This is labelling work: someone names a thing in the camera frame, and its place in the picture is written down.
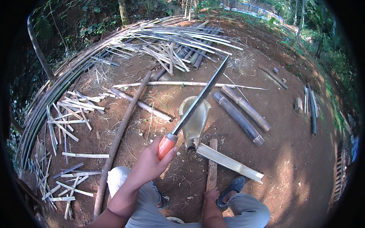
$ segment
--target hand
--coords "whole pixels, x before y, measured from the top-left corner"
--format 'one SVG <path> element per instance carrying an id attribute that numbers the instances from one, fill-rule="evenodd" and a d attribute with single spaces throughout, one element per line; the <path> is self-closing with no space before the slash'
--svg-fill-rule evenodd
<path id="1" fill-rule="evenodd" d="M 212 190 L 208 191 L 208 192 L 204 192 L 204 198 L 206 200 L 213 200 L 216 201 L 219 197 L 219 191 L 218 191 L 218 187 L 213 188 Z"/>
<path id="2" fill-rule="evenodd" d="M 158 178 L 176 155 L 177 147 L 173 147 L 162 160 L 158 160 L 157 151 L 161 139 L 159 136 L 156 137 L 147 148 L 142 149 L 137 162 L 128 174 L 130 180 L 138 188 Z"/>

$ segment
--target machete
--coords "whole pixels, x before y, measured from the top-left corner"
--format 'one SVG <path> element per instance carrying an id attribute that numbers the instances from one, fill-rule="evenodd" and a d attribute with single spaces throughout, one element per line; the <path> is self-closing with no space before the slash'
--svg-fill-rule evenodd
<path id="1" fill-rule="evenodd" d="M 210 91 L 213 89 L 215 84 L 218 82 L 219 78 L 226 70 L 228 61 L 229 61 L 229 55 L 220 65 L 219 69 L 215 72 L 213 77 L 204 87 L 202 92 L 199 94 L 194 103 L 190 106 L 185 115 L 178 122 L 174 130 L 172 130 L 172 132 L 168 133 L 167 135 L 164 135 L 164 137 L 161 139 L 160 144 L 158 145 L 158 152 L 157 152 L 157 157 L 159 160 L 164 158 L 165 155 L 175 146 L 177 140 L 179 139 L 177 135 L 179 134 L 181 129 L 185 126 L 185 124 L 189 121 L 190 117 L 194 114 L 195 110 L 199 107 L 199 105 L 205 100 L 205 98 L 207 98 Z"/>

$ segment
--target tree trunk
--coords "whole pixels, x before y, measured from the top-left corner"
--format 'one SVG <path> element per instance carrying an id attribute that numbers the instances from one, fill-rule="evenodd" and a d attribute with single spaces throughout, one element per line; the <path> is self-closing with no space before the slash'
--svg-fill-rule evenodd
<path id="1" fill-rule="evenodd" d="M 294 16 L 294 27 L 296 25 L 296 20 L 297 20 L 297 15 L 298 15 L 298 0 L 296 0 L 295 2 L 295 16 Z"/>
<path id="2" fill-rule="evenodd" d="M 119 12 L 120 12 L 120 17 L 122 19 L 122 24 L 129 25 L 129 19 L 126 10 L 126 2 L 125 0 L 118 0 L 118 3 L 119 3 Z"/>
<path id="3" fill-rule="evenodd" d="M 10 116 L 11 118 L 11 125 L 13 125 L 13 127 L 15 128 L 16 131 L 19 132 L 19 134 L 23 135 L 24 133 L 24 128 L 22 128 L 17 122 L 16 120 L 14 119 L 13 116 Z"/>
<path id="4" fill-rule="evenodd" d="M 195 19 L 198 19 L 198 4 L 196 3 L 196 0 L 194 0 L 194 7 L 195 7 Z"/>
<path id="5" fill-rule="evenodd" d="M 318 49 L 317 49 L 317 52 L 316 52 L 316 57 L 319 58 L 319 59 L 320 59 L 320 54 L 322 52 L 322 47 L 323 47 L 323 37 L 324 37 L 324 32 L 322 31 L 322 38 L 319 41 Z"/>
<path id="6" fill-rule="evenodd" d="M 53 83 L 56 81 L 57 78 L 54 76 L 51 68 L 48 66 L 46 58 L 44 57 L 41 49 L 39 48 L 37 37 L 35 36 L 35 31 L 30 22 L 30 16 L 28 17 L 27 27 L 28 27 L 29 37 L 30 37 L 30 40 L 32 41 L 35 54 L 37 55 L 39 61 L 41 62 L 41 65 L 42 65 L 43 69 L 45 70 L 48 79 L 50 80 L 51 83 Z"/>
<path id="7" fill-rule="evenodd" d="M 305 4 L 306 4 L 306 0 L 303 0 L 303 3 L 301 4 L 301 18 L 300 18 L 300 24 L 299 24 L 299 28 L 298 28 L 297 37 L 296 37 L 296 39 L 295 39 L 295 44 L 297 44 L 297 43 L 298 43 L 298 40 L 299 40 L 299 37 L 300 37 L 300 32 L 301 32 L 301 29 L 302 29 L 302 27 L 303 27 Z"/>

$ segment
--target dirt ground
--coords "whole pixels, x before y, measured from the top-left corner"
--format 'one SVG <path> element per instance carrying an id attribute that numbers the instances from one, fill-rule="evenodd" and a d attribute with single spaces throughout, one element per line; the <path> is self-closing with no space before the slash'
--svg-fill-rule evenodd
<path id="1" fill-rule="evenodd" d="M 280 42 L 281 37 L 264 28 L 248 27 L 242 23 L 214 19 L 209 26 L 219 26 L 226 36 L 239 37 L 247 47 L 243 52 L 234 51 L 231 59 L 244 59 L 241 61 L 242 69 L 227 68 L 227 76 L 237 85 L 260 87 L 269 90 L 242 89 L 251 106 L 259 112 L 271 125 L 269 132 L 265 133 L 242 110 L 242 114 L 262 135 L 265 142 L 256 146 L 242 128 L 229 116 L 229 114 L 213 99 L 213 94 L 220 88 L 214 88 L 207 101 L 212 109 L 208 119 L 203 143 L 208 143 L 212 138 L 218 139 L 218 151 L 264 174 L 263 184 L 246 179 L 242 192 L 253 195 L 266 204 L 270 210 L 270 220 L 267 227 L 314 227 L 320 226 L 325 218 L 333 189 L 335 154 L 337 151 L 337 133 L 332 122 L 330 103 L 324 95 L 324 81 L 316 73 L 317 69 L 306 58 L 299 58 L 288 51 Z M 230 47 L 217 45 L 216 47 L 232 51 Z M 187 73 L 175 70 L 174 76 L 165 74 L 161 81 L 193 81 L 207 82 L 219 67 L 222 59 L 216 58 L 214 63 L 205 60 L 198 71 Z M 279 69 L 278 77 L 287 80 L 288 90 L 278 86 L 258 65 L 268 69 Z M 147 71 L 154 66 L 154 60 L 146 57 L 135 57 L 121 62 L 121 66 L 110 70 L 110 79 L 106 87 L 114 84 L 133 83 L 139 77 L 144 77 Z M 301 81 L 297 74 L 290 72 L 300 69 Z M 315 90 L 321 95 L 321 110 L 324 119 L 317 118 L 317 136 L 311 134 L 310 118 L 303 115 L 297 116 L 293 112 L 293 102 L 296 97 L 304 99 L 303 84 L 313 82 Z M 231 82 L 222 76 L 218 83 Z M 84 73 L 75 89 L 86 96 L 97 96 L 103 90 L 95 85 L 95 78 L 91 73 Z M 136 88 L 129 87 L 126 93 L 133 95 Z M 147 86 L 142 102 L 152 103 L 154 108 L 173 117 L 171 123 L 154 117 L 140 108 L 136 108 L 130 119 L 130 124 L 120 143 L 113 167 L 133 167 L 139 157 L 143 145 L 148 145 L 156 135 L 163 135 L 173 129 L 178 117 L 178 108 L 182 101 L 189 96 L 197 96 L 203 89 L 201 86 L 173 86 L 158 85 Z M 124 99 L 106 98 L 99 103 L 105 107 L 105 114 L 97 112 L 86 114 L 90 119 L 93 130 L 90 131 L 84 124 L 74 124 L 74 135 L 79 142 L 71 139 L 68 150 L 72 153 L 107 154 L 109 152 L 114 134 L 127 109 L 128 102 Z M 98 140 L 96 132 L 99 131 L 101 139 Z M 44 130 L 39 133 L 43 139 Z M 180 146 L 180 155 L 172 161 L 167 171 L 156 180 L 157 186 L 165 195 L 169 196 L 168 205 L 161 212 L 165 216 L 176 216 L 186 223 L 201 221 L 201 206 L 203 192 L 207 180 L 208 161 L 202 156 L 189 150 L 185 153 L 182 134 L 179 135 L 177 146 Z M 46 135 L 47 151 L 51 151 L 49 134 Z M 80 162 L 84 163 L 81 169 L 101 170 L 105 160 L 93 158 L 71 158 L 69 164 L 65 163 L 64 151 L 60 147 L 57 156 L 52 158 L 50 176 L 60 172 L 60 168 L 68 168 Z M 217 186 L 224 191 L 237 173 L 218 166 Z M 96 196 L 100 175 L 90 176 L 78 189 L 92 192 Z M 66 178 L 49 178 L 51 188 L 56 186 L 55 181 L 65 181 Z M 79 193 L 74 194 L 77 199 L 72 204 L 75 219 L 63 219 L 65 211 L 64 202 L 56 202 L 58 210 L 47 210 L 45 217 L 51 227 L 82 226 L 92 221 L 95 197 L 88 197 Z M 109 191 L 106 190 L 104 208 L 110 200 Z M 233 216 L 227 210 L 225 216 Z"/>

